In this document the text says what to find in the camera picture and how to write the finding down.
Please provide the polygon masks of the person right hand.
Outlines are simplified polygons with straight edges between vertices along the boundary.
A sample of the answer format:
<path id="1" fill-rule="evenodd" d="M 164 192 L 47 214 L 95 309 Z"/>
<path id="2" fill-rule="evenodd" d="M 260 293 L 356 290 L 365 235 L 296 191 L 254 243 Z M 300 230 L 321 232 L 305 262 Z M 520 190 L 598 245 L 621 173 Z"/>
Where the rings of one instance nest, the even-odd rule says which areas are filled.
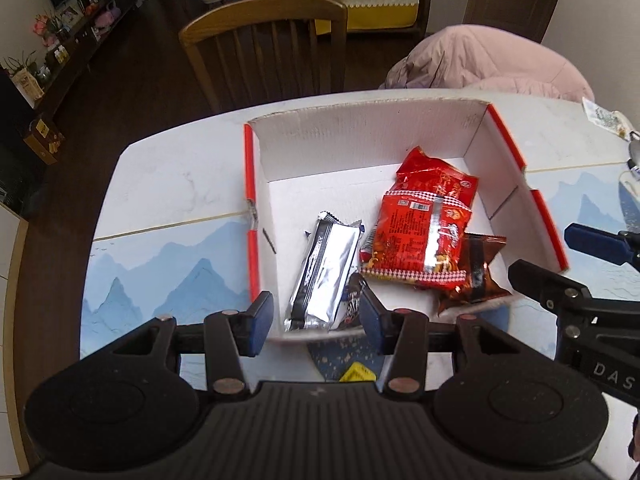
<path id="1" fill-rule="evenodd" d="M 632 438 L 628 445 L 628 455 L 636 463 L 640 462 L 640 412 L 632 422 Z"/>

